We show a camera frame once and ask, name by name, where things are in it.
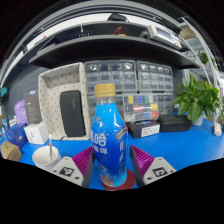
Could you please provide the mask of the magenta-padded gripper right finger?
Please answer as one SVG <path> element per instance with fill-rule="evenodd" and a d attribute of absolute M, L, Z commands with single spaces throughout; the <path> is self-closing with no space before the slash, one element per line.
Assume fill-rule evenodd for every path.
<path fill-rule="evenodd" d="M 138 187 L 151 184 L 175 172 L 175 168 L 163 157 L 153 157 L 134 145 L 130 146 L 129 155 Z"/>

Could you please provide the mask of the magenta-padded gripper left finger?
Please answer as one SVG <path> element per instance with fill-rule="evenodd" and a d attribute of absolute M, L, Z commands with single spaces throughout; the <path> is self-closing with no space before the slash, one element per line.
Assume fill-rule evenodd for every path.
<path fill-rule="evenodd" d="M 88 188 L 93 171 L 94 154 L 91 147 L 73 157 L 62 158 L 53 168 L 53 173 L 76 185 Z"/>

